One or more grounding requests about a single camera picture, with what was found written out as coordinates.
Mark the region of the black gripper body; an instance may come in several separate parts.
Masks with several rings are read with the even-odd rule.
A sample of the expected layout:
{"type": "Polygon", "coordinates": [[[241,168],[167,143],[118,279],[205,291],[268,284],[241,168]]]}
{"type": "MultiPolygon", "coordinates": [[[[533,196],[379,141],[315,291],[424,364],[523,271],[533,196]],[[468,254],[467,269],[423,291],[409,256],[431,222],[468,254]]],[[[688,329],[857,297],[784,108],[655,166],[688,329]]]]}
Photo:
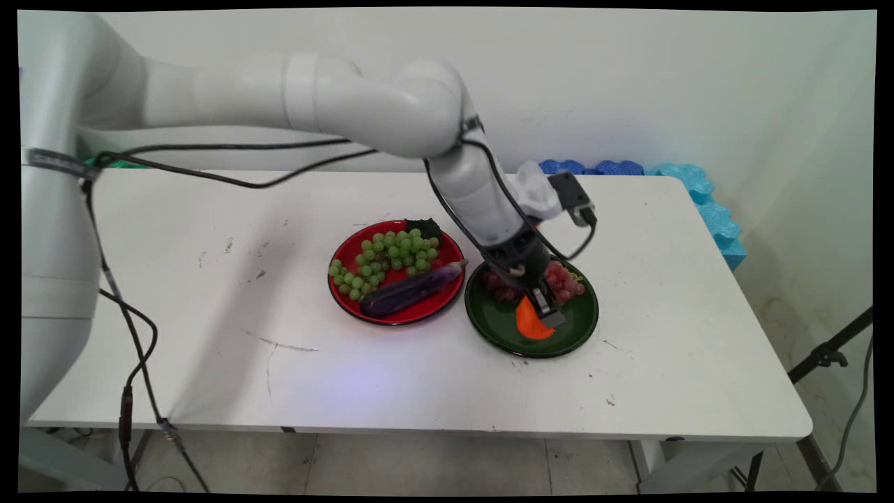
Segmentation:
{"type": "Polygon", "coordinates": [[[500,245],[483,248],[482,257],[488,264],[483,283],[496,298],[522,298],[532,292],[555,298],[547,280],[552,255],[527,227],[500,245]]]}

